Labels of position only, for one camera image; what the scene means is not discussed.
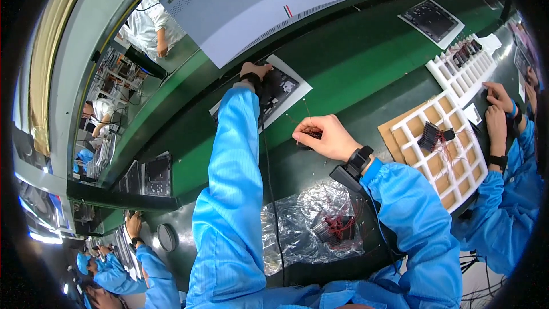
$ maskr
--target hand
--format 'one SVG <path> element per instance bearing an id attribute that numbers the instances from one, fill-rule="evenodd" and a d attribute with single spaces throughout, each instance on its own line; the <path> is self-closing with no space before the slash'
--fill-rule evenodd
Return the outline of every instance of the hand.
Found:
<path id="1" fill-rule="evenodd" d="M 536 72 L 534 71 L 534 69 L 530 66 L 528 66 L 528 82 L 530 83 L 530 85 L 532 85 L 533 87 L 536 87 L 539 83 L 538 81 L 538 76 L 536 75 Z"/>
<path id="2" fill-rule="evenodd" d="M 511 100 L 502 84 L 482 83 L 482 85 L 488 87 L 488 96 L 486 97 L 486 100 L 506 113 L 513 112 L 513 100 Z"/>
<path id="3" fill-rule="evenodd" d="M 100 133 L 101 133 L 101 128 L 100 128 L 100 127 L 95 127 L 95 128 L 93 128 L 92 136 L 93 136 L 94 138 L 99 137 Z"/>
<path id="4" fill-rule="evenodd" d="M 267 74 L 267 72 L 269 72 L 272 68 L 272 64 L 257 66 L 252 64 L 251 62 L 244 62 L 244 64 L 242 65 L 242 70 L 240 71 L 240 76 L 248 73 L 255 73 L 259 76 L 261 80 L 263 80 L 265 74 Z"/>
<path id="5" fill-rule="evenodd" d="M 322 131 L 320 140 L 303 133 L 318 130 Z M 362 148 L 334 114 L 304 118 L 295 128 L 292 137 L 321 155 L 343 162 L 347 162 L 355 150 Z"/>
<path id="6" fill-rule="evenodd" d="M 111 253 L 111 251 L 105 247 L 105 246 L 99 246 L 100 253 L 103 254 L 103 256 L 106 256 L 107 254 Z"/>
<path id="7" fill-rule="evenodd" d="M 507 123 L 505 113 L 496 105 L 491 105 L 486 110 L 486 126 L 490 136 L 490 154 L 494 156 L 505 155 L 505 140 L 507 139 Z"/>
<path id="8" fill-rule="evenodd" d="M 538 106 L 538 95 L 536 94 L 536 90 L 529 85 L 524 84 L 526 87 L 526 95 L 528 96 L 528 100 L 530 101 L 530 105 L 532 106 L 532 112 L 536 113 L 536 107 Z"/>
<path id="9" fill-rule="evenodd" d="M 158 39 L 158 44 L 156 45 L 156 51 L 158 52 L 158 57 L 163 58 L 168 54 L 168 43 L 165 39 Z"/>
<path id="10" fill-rule="evenodd" d="M 128 213 L 128 216 L 126 217 L 126 230 L 128 231 L 130 239 L 140 236 L 141 213 L 139 211 L 136 211 L 132 217 L 130 217 L 130 213 Z"/>

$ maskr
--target black wristband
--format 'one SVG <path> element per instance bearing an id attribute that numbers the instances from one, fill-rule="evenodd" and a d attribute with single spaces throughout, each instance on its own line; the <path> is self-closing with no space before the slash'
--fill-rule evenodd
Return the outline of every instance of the black wristband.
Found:
<path id="1" fill-rule="evenodd" d="M 370 146 L 364 146 L 361 149 L 355 150 L 351 155 L 347 164 L 347 171 L 355 178 L 358 179 L 362 175 L 362 171 L 366 168 L 370 162 L 370 155 L 374 150 Z"/>
<path id="2" fill-rule="evenodd" d="M 507 160 L 508 160 L 508 157 L 506 155 L 503 155 L 503 156 L 490 155 L 488 157 L 488 164 L 497 165 L 501 168 L 502 171 L 505 171 L 505 168 L 507 167 Z"/>
<path id="3" fill-rule="evenodd" d="M 145 241 L 143 241 L 143 239 L 141 239 L 141 237 L 133 237 L 133 238 L 132 238 L 132 244 L 134 245 L 134 247 L 136 246 L 136 244 L 137 244 L 138 242 L 140 242 L 140 243 L 142 243 L 142 244 L 145 243 Z"/>
<path id="4" fill-rule="evenodd" d="M 517 115 L 513 117 L 513 123 L 518 127 L 518 125 L 522 122 L 522 110 L 517 105 Z"/>
<path id="5" fill-rule="evenodd" d="M 251 84 L 254 86 L 255 94 L 257 94 L 258 97 L 261 97 L 261 92 L 262 92 L 261 78 L 257 74 L 253 72 L 246 73 L 240 77 L 240 81 L 242 80 L 248 80 L 249 82 L 251 82 Z"/>

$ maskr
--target white shirt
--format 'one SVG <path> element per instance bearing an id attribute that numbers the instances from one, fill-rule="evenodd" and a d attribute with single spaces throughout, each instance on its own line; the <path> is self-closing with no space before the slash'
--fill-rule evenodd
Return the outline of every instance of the white shirt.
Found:
<path id="1" fill-rule="evenodd" d="M 122 39 L 144 51 L 151 60 L 156 61 L 158 57 L 158 30 L 165 28 L 164 37 L 168 51 L 186 35 L 157 0 L 143 0 L 136 9 L 147 10 L 134 10 L 128 17 L 128 25 L 123 24 L 119 33 Z"/>
<path id="2" fill-rule="evenodd" d="M 113 118 L 115 111 L 114 103 L 108 99 L 97 99 L 92 101 L 93 113 L 95 117 L 90 117 L 90 122 L 92 122 L 96 127 L 100 124 L 106 114 Z M 100 130 L 100 136 L 105 136 L 109 131 L 109 124 L 105 125 Z"/>

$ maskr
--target black wrist device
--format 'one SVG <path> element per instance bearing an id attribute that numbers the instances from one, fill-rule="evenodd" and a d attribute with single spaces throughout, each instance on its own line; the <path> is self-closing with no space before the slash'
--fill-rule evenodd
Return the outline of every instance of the black wrist device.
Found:
<path id="1" fill-rule="evenodd" d="M 253 72 L 246 73 L 240 77 L 240 81 L 242 80 L 248 80 L 249 82 L 251 82 L 251 84 L 254 86 L 255 94 L 257 94 L 258 97 L 261 97 L 263 86 L 261 85 L 261 78 L 257 74 Z"/>
<path id="2" fill-rule="evenodd" d="M 522 121 L 522 110 L 517 105 L 517 115 L 513 118 L 513 123 L 518 127 L 521 121 Z"/>
<path id="3" fill-rule="evenodd" d="M 143 239 L 141 239 L 141 237 L 133 237 L 132 238 L 132 244 L 134 245 L 134 247 L 136 246 L 136 244 L 140 242 L 140 243 L 145 243 L 145 241 L 143 241 Z"/>
<path id="4" fill-rule="evenodd" d="M 358 179 L 362 176 L 362 171 L 370 162 L 370 155 L 374 152 L 370 146 L 364 146 L 361 149 L 355 150 L 351 155 L 347 164 L 349 165 L 347 171 L 351 173 L 351 176 Z"/>
<path id="5" fill-rule="evenodd" d="M 488 164 L 497 165 L 501 168 L 502 171 L 505 171 L 505 168 L 507 167 L 507 155 L 504 156 L 494 156 L 490 155 L 488 157 Z"/>
<path id="6" fill-rule="evenodd" d="M 362 171 L 371 161 L 371 154 L 374 150 L 370 146 L 365 146 L 361 149 L 355 150 L 351 155 L 347 163 L 336 166 L 330 173 L 330 177 L 336 182 L 346 186 L 353 192 L 360 192 L 362 186 L 360 185 L 360 177 Z"/>

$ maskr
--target clear plastic bag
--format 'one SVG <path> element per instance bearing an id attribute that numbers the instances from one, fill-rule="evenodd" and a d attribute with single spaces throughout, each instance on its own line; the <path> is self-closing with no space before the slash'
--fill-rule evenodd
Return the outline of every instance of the clear plastic bag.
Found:
<path id="1" fill-rule="evenodd" d="M 312 227 L 326 218 L 355 216 L 346 187 L 330 181 L 276 201 L 279 240 L 285 267 L 296 262 L 322 264 L 364 254 L 356 223 L 354 237 L 341 243 L 323 243 Z M 275 215 L 269 203 L 261 210 L 264 272 L 271 276 L 282 269 L 275 235 Z"/>

